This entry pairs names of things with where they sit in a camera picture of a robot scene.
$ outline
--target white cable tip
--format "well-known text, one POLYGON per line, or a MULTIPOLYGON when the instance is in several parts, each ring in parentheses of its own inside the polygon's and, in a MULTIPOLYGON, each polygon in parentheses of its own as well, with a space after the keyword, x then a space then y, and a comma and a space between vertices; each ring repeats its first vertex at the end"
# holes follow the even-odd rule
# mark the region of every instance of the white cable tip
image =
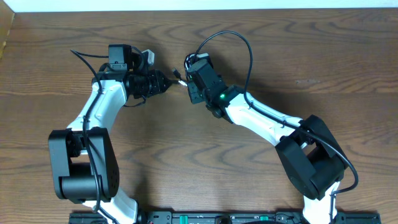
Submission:
POLYGON ((183 86, 188 86, 184 81, 182 81, 182 80, 179 80, 178 81, 179 82, 179 84, 181 84, 181 85, 183 85, 183 86))

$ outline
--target green tape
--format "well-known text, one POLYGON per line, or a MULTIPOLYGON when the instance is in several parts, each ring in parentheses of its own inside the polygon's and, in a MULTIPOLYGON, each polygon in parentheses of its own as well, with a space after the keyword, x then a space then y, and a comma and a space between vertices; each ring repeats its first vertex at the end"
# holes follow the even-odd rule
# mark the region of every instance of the green tape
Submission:
POLYGON ((181 215, 180 216, 180 224, 188 224, 188 215, 181 215))

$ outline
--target white arm segment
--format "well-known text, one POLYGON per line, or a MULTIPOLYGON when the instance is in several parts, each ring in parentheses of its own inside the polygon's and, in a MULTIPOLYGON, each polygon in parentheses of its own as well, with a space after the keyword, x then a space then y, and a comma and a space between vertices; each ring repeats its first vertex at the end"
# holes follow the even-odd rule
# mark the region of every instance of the white arm segment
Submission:
MULTIPOLYGON (((93 127, 101 127, 111 132, 112 125, 120 108, 127 101, 126 90, 124 84, 116 80, 101 80, 103 92, 98 101, 94 105, 88 118, 87 130, 93 127)), ((86 115, 88 108, 98 94, 98 83, 93 84, 93 91, 88 98, 83 110, 77 116, 76 120, 69 124, 68 128, 72 131, 81 131, 83 129, 83 116, 86 115)))
MULTIPOLYGON (((117 82, 116 80, 102 80, 101 84, 103 92, 94 105, 90 117, 88 118, 89 122, 87 130, 94 127, 101 127, 108 129, 108 132, 110 133, 116 115, 127 101, 127 94, 124 89, 124 84, 117 82)), ((83 129, 83 116, 86 115, 88 108, 97 94, 98 83, 94 83, 93 91, 91 92, 91 96, 86 105, 76 120, 69 124, 68 128, 72 128, 72 131, 81 131, 83 129)), ((96 200, 86 201, 83 205, 93 208, 96 205, 96 200)), ((118 223, 136 222, 138 204, 135 200, 129 198, 121 188, 118 189, 117 194, 110 202, 101 201, 101 208, 115 218, 118 223)))
MULTIPOLYGON (((282 114, 281 112, 258 102, 249 93, 247 93, 247 95, 249 101, 252 101, 257 108, 266 114, 269 114, 281 121, 286 121, 287 123, 293 124, 297 127, 300 126, 299 121, 302 120, 301 118, 282 114)), ((249 108, 249 105, 244 100, 243 94, 239 94, 229 103, 230 104, 226 108, 226 112, 233 123, 254 131, 274 146, 280 142, 280 138, 282 136, 288 136, 294 131, 294 129, 283 126, 282 124, 261 115, 254 109, 249 108)), ((306 143, 301 145, 301 148, 304 148, 306 145, 306 143)), ((311 200, 304 196, 303 215, 310 223, 327 224, 330 222, 330 194, 332 190, 336 190, 338 186, 339 182, 334 183, 326 191, 325 196, 321 200, 311 200)), ((335 217, 336 214, 336 208, 333 208, 333 217, 335 217)))
MULTIPOLYGON (((281 121, 286 121, 287 123, 293 124, 297 127, 300 126, 299 121, 302 120, 301 118, 282 114, 281 112, 258 102, 250 95, 250 93, 247 93, 247 95, 249 101, 253 101, 254 105, 263 112, 281 121)), ((233 123, 254 131, 256 134, 269 141, 273 146, 276 146, 279 143, 282 136, 288 136, 294 131, 294 129, 283 126, 282 124, 261 115, 254 109, 249 108, 249 105, 244 100, 242 93, 233 98, 229 103, 230 105, 226 108, 226 112, 233 123)))

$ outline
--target wooden table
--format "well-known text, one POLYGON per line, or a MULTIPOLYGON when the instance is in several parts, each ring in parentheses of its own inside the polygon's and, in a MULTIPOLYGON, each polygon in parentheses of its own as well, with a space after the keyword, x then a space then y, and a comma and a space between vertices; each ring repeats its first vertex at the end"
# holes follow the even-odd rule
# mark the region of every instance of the wooden table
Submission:
MULTIPOLYGON (((91 72, 69 49, 151 49, 155 66, 173 78, 171 68, 183 72, 186 54, 225 29, 253 48, 250 92, 284 113, 321 117, 357 168, 358 188, 339 195, 337 207, 396 223, 397 9, 17 14, 0 61, 0 222, 66 223, 85 209, 55 196, 47 146, 91 92, 91 72)), ((241 40, 220 36, 203 51, 227 84, 244 84, 249 57, 241 40)), ((89 61, 95 68, 105 62, 89 61)), ((182 86, 122 108, 111 139, 121 187, 146 209, 303 207, 275 149, 192 105, 182 86)), ((352 181, 347 170, 342 187, 352 181)))

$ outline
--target white wall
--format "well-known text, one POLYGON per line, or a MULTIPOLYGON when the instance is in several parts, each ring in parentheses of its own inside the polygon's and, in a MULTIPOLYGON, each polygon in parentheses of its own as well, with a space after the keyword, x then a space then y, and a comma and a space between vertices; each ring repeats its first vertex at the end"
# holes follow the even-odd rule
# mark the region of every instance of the white wall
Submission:
POLYGON ((398 0, 4 0, 14 12, 398 7, 398 0))

